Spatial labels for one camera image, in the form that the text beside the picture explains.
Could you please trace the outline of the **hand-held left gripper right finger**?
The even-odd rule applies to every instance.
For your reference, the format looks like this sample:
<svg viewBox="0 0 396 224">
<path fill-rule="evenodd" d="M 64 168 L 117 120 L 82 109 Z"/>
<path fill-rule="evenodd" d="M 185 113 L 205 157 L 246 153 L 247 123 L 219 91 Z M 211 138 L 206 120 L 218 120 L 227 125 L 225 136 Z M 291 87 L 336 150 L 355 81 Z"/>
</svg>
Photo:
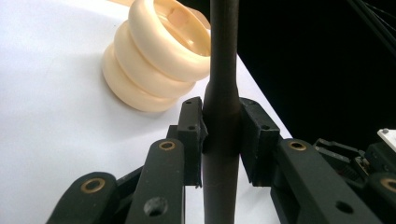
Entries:
<svg viewBox="0 0 396 224">
<path fill-rule="evenodd" d="M 241 159 L 249 183 L 254 187 L 270 187 L 273 179 L 273 150 L 280 129 L 262 106 L 250 99 L 240 99 L 243 137 Z"/>
</svg>

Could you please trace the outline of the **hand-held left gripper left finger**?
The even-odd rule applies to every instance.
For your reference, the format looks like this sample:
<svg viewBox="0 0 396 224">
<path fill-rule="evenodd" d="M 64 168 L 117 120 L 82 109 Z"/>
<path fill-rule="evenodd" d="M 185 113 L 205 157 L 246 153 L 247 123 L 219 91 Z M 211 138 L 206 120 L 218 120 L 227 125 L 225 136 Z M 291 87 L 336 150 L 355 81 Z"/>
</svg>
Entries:
<svg viewBox="0 0 396 224">
<path fill-rule="evenodd" d="M 184 146 L 184 185 L 202 186 L 202 151 L 208 135 L 203 120 L 203 102 L 193 97 L 181 105 L 178 124 L 170 125 L 167 136 L 175 138 Z"/>
</svg>

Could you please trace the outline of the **cream ribbed holder cup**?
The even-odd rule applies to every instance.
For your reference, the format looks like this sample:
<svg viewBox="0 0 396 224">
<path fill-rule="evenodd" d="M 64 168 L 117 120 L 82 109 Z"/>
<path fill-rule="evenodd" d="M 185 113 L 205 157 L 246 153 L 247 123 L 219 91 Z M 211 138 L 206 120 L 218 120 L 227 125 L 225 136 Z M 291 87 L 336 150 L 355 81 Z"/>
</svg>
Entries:
<svg viewBox="0 0 396 224">
<path fill-rule="evenodd" d="M 177 0 L 134 0 L 102 59 L 107 85 L 127 105 L 162 112 L 210 70 L 210 34 Z"/>
</svg>

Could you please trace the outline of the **white board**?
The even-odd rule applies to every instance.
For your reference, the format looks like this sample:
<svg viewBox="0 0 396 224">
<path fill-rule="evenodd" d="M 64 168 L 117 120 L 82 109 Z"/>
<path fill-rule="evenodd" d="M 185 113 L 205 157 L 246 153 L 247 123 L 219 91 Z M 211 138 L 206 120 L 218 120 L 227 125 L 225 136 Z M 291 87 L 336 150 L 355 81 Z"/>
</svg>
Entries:
<svg viewBox="0 0 396 224">
<path fill-rule="evenodd" d="M 0 224 L 46 224 L 79 177 L 126 175 L 179 107 L 144 113 L 108 88 L 101 59 L 126 6 L 0 0 Z"/>
</svg>

